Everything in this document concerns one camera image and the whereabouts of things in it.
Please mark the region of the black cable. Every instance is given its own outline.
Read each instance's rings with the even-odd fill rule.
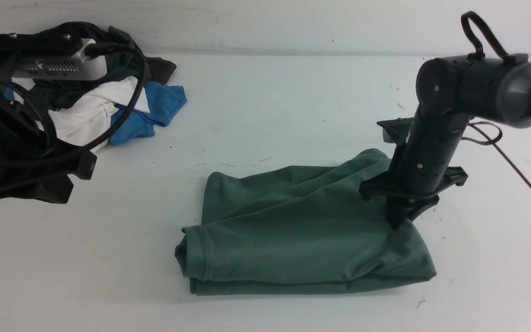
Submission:
[[[478,29],[483,33],[483,36],[491,45],[493,48],[493,51],[501,58],[505,55],[507,55],[507,52],[503,49],[503,46],[501,46],[501,43],[499,43],[499,40],[497,40],[497,37],[495,37],[495,34],[491,31],[489,26],[483,19],[478,16],[477,13],[473,11],[466,12],[462,14],[460,17],[460,22],[462,23],[462,30],[464,30],[464,34],[466,35],[466,38],[472,43],[475,49],[474,55],[476,57],[485,57],[484,51],[483,51],[483,44],[481,44],[481,41],[478,40],[477,36],[474,35],[474,32],[470,28],[470,23],[468,21],[472,21]]]
[[[487,140],[489,141],[493,141],[493,139],[491,139],[489,137],[489,135],[485,134],[485,132],[483,132],[482,130],[480,130],[476,124],[468,124],[468,126],[470,128],[473,128],[474,130],[478,131],[479,134],[483,135]],[[512,162],[512,160],[509,159],[509,157],[503,152],[503,150],[501,150],[501,148],[499,147],[499,145],[497,145],[497,143],[492,143],[491,145],[493,145],[493,147],[495,147],[495,149],[497,149],[497,151],[501,154],[501,156],[507,161],[508,164],[510,164],[510,166],[513,168],[513,170],[518,173],[518,175],[520,176],[520,178],[522,178],[522,180],[525,182],[525,184],[531,189],[531,182],[525,178],[525,176],[523,175],[523,173],[519,170],[519,168],[516,166],[516,164],[514,164]]]
[[[501,130],[501,128],[499,128],[499,126],[497,126],[495,124],[492,124],[491,122],[478,121],[478,122],[472,122],[472,124],[468,124],[468,126],[470,126],[470,125],[474,125],[474,126],[476,126],[476,125],[493,126],[493,127],[497,128],[497,130],[499,130],[499,135],[497,135],[497,137],[495,137],[493,139],[487,138],[486,141],[479,141],[478,139],[469,138],[469,137],[463,137],[461,139],[462,141],[471,141],[471,142],[476,143],[478,145],[488,146],[488,145],[493,145],[493,144],[497,143],[498,141],[501,141],[501,139],[503,138],[503,130]]]
[[[12,148],[16,149],[20,153],[27,154],[27,157],[39,158],[51,153],[51,151],[57,147],[57,130],[54,126],[53,120],[51,119],[50,115],[48,115],[48,112],[42,111],[42,109],[35,107],[29,99],[26,99],[26,94],[28,91],[23,86],[15,82],[5,82],[2,80],[0,80],[0,84],[17,93],[18,96],[24,99],[24,103],[34,110],[38,116],[38,120],[40,120],[40,123],[42,124],[45,147],[42,150],[36,149],[31,145],[24,143],[24,141],[15,135],[12,137],[11,133],[4,130],[4,128],[2,128],[0,135],[7,138],[6,141]]]
[[[145,56],[141,53],[141,51],[135,50],[134,48],[130,48],[125,45],[120,44],[113,44],[113,43],[100,43],[100,44],[91,44],[90,46],[86,47],[85,51],[88,51],[88,48],[90,48],[90,51],[88,55],[104,55],[104,54],[112,54],[112,53],[120,53],[120,52],[127,52],[133,54],[137,59],[139,59],[139,62],[141,63],[141,71],[139,72],[139,80],[135,86],[135,91],[132,94],[132,97],[130,98],[130,101],[128,105],[126,106],[126,110],[116,122],[108,128],[103,134],[101,134],[98,138],[94,139],[93,141],[87,143],[86,145],[74,149],[73,151],[70,151],[69,153],[65,153],[63,155],[57,156],[57,157],[44,157],[44,158],[38,158],[33,160],[0,160],[0,166],[6,166],[9,168],[33,168],[33,167],[44,167],[44,166],[52,166],[55,164],[59,164],[61,162],[71,160],[73,158],[79,157],[83,153],[93,149],[94,147],[97,147],[101,143],[103,143],[106,139],[109,139],[114,133],[126,122],[126,119],[128,119],[129,115],[134,111],[136,102],[139,100],[139,96],[141,96],[141,92],[143,90],[143,78],[145,77],[145,73],[147,72],[147,63],[145,60]]]

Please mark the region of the brown cable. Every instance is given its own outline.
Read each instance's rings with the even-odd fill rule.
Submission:
[[[476,124],[468,124],[468,126],[470,128],[473,128],[474,130],[478,131],[479,134],[483,135],[486,139],[489,140],[489,142],[492,142],[493,139],[491,139],[489,137],[489,135],[485,134],[484,131],[480,130]],[[495,149],[497,149],[497,151],[501,154],[501,156],[508,162],[508,164],[510,164],[510,166],[513,168],[513,170],[515,170],[516,173],[518,173],[518,175],[520,176],[520,178],[522,178],[522,180],[525,182],[525,184],[531,189],[531,183],[528,179],[525,178],[525,176],[523,175],[523,173],[519,170],[519,168],[516,166],[516,164],[514,164],[512,162],[512,160],[509,159],[509,157],[503,152],[503,150],[501,150],[501,148],[499,147],[499,145],[497,145],[497,143],[492,143],[491,145],[493,145],[493,147],[495,147]]]

